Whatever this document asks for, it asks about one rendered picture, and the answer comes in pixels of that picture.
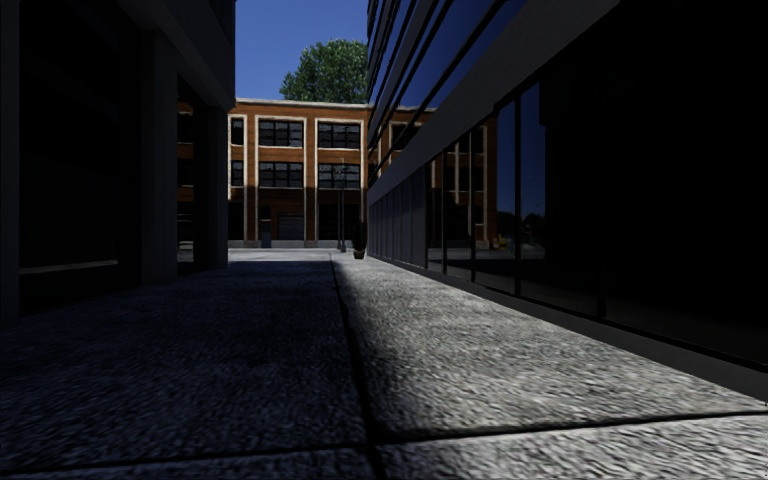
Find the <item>grey street lamp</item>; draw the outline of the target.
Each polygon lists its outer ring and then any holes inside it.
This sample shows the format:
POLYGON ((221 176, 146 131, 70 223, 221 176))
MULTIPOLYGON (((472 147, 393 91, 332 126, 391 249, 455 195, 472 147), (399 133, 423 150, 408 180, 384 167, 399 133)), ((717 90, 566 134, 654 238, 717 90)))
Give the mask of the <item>grey street lamp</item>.
POLYGON ((345 188, 346 188, 346 181, 347 181, 347 172, 346 172, 346 165, 345 165, 345 159, 340 159, 340 164, 335 169, 335 175, 336 175, 336 186, 339 190, 338 196, 339 196, 339 210, 338 210, 338 233, 339 233, 339 239, 338 239, 338 246, 337 249, 340 253, 345 253, 347 251, 346 248, 346 239, 345 239, 345 188))

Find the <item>red brick building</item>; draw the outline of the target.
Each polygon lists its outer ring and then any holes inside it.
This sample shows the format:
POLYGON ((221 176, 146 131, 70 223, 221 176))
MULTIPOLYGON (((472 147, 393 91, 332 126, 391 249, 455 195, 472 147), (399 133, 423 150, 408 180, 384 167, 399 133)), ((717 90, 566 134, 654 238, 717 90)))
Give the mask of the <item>red brick building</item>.
POLYGON ((345 159, 345 239, 366 194, 428 114, 398 108, 369 143, 366 104, 240 99, 227 117, 231 247, 333 247, 339 239, 335 169, 345 159))

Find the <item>tree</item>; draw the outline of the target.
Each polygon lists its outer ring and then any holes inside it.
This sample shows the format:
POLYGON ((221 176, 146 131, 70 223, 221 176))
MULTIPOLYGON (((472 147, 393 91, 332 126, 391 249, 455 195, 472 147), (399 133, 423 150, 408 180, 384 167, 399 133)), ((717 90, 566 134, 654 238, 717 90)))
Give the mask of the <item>tree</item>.
POLYGON ((331 39, 305 47, 279 93, 286 100, 363 104, 367 100, 367 45, 331 39))

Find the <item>glass tower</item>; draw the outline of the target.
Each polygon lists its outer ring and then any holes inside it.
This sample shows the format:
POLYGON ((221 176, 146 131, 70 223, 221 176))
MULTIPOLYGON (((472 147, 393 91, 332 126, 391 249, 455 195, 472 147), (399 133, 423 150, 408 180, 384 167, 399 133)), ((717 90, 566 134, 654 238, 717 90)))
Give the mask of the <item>glass tower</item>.
POLYGON ((768 397, 768 0, 369 0, 368 249, 768 397))

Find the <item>dark building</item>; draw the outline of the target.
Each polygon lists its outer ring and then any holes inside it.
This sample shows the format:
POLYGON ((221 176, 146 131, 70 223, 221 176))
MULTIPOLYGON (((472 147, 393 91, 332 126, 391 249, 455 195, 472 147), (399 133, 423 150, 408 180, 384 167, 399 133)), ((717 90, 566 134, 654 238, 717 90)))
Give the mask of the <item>dark building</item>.
POLYGON ((237 0, 0 0, 0 328, 225 266, 237 0))

